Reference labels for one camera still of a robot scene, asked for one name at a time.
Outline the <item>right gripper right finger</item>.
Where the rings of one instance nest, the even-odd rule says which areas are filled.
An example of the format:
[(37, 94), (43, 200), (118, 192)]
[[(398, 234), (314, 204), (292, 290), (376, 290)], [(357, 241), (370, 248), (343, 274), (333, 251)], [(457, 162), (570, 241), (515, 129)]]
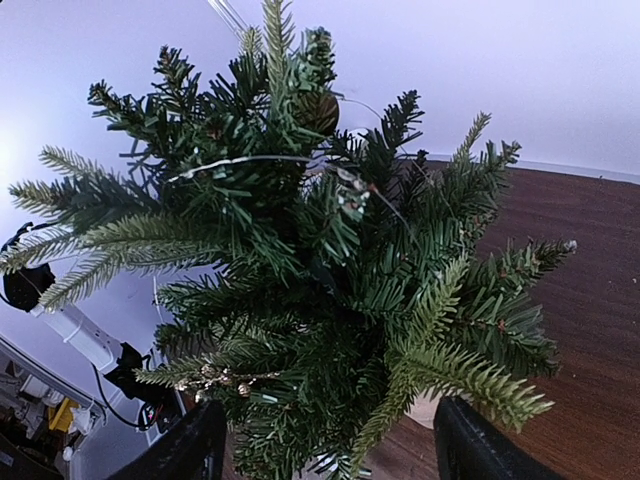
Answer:
[(543, 480), (560, 474), (517, 447), (460, 397), (440, 400), (434, 417), (441, 479)]

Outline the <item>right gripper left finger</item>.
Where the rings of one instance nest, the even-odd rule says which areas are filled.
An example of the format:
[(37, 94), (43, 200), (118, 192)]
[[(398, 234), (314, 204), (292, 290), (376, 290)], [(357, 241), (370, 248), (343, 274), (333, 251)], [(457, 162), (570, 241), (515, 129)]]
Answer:
[(221, 479), (225, 445), (224, 407), (218, 400), (207, 400), (109, 479)]

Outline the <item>gold glitter berry sprig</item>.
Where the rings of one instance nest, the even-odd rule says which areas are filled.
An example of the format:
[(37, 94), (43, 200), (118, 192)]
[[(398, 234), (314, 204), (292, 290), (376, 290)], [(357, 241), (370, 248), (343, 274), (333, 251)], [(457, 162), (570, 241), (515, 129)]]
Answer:
[(266, 372), (253, 374), (240, 374), (229, 367), (218, 368), (211, 364), (205, 364), (200, 368), (200, 380), (192, 380), (190, 384), (196, 387), (194, 400), (202, 403), (210, 398), (209, 391), (212, 388), (233, 387), (241, 398), (249, 398), (252, 386), (262, 380), (274, 380), (281, 376), (280, 372)]

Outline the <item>small green christmas tree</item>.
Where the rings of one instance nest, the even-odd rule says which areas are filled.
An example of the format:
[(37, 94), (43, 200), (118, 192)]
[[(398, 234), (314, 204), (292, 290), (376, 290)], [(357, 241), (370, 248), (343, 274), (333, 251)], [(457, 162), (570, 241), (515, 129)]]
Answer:
[(558, 369), (528, 292), (575, 246), (530, 241), (477, 257), (519, 145), (475, 152), (490, 120), (480, 113), (450, 162), (430, 169), (424, 151), (405, 148), (419, 134), (415, 91), (386, 107), (366, 150), (349, 150), (338, 127), (328, 137), (300, 127), (303, 93), (334, 94), (331, 35), (314, 28), (297, 40), (285, 2), (263, 12), (230, 76), (208, 89), (170, 47), (148, 95), (93, 84), (96, 115), (144, 147), (127, 173), (44, 147), (58, 178), (9, 192), (47, 226), (4, 252), (1, 269), (79, 254), (42, 296), (52, 312), (123, 271), (201, 268), (159, 288), (174, 319), (156, 344), (212, 351), (137, 376), (195, 395), (205, 364), (280, 372), (249, 398), (209, 391), (235, 430), (237, 470), (252, 479), (307, 466), (359, 479), (366, 454), (424, 394), (461, 396), (520, 430), (552, 406), (531, 379)]

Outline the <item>red ball ornament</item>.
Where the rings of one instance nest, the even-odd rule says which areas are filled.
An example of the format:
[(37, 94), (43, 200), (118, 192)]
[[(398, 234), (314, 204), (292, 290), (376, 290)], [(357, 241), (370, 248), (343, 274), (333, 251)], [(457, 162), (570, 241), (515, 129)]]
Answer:
[(305, 92), (295, 110), (297, 124), (309, 131), (328, 137), (339, 123), (340, 108), (331, 92)]

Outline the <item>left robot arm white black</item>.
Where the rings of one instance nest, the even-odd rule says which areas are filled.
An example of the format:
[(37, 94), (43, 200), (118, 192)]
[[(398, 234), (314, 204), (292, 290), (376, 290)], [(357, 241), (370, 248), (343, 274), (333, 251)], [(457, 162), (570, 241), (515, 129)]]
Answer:
[(162, 402), (161, 387), (143, 384), (136, 377), (136, 371), (150, 359), (148, 355), (106, 333), (73, 304), (55, 307), (51, 313), (45, 311), (42, 296), (56, 283), (49, 264), (21, 266), (15, 271), (3, 269), (2, 275), (1, 299), (17, 310), (43, 316), (45, 324), (92, 364), (99, 380), (107, 380), (129, 399), (154, 406)]

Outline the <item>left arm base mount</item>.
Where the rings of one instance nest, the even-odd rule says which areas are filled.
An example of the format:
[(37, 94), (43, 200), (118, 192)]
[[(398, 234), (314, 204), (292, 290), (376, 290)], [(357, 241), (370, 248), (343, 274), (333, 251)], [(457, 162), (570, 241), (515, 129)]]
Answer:
[[(103, 404), (119, 421), (127, 426), (134, 427), (141, 432), (157, 427), (161, 434), (166, 433), (184, 415), (179, 396), (170, 387), (144, 383), (137, 378), (138, 371), (152, 371), (153, 351), (142, 355), (126, 342), (121, 343), (120, 347), (121, 353), (116, 358), (116, 365), (113, 368), (108, 368), (106, 373), (100, 373), (95, 366), (92, 366)], [(127, 420), (111, 405), (104, 393), (104, 380), (115, 386), (127, 399), (142, 402), (135, 421)]]

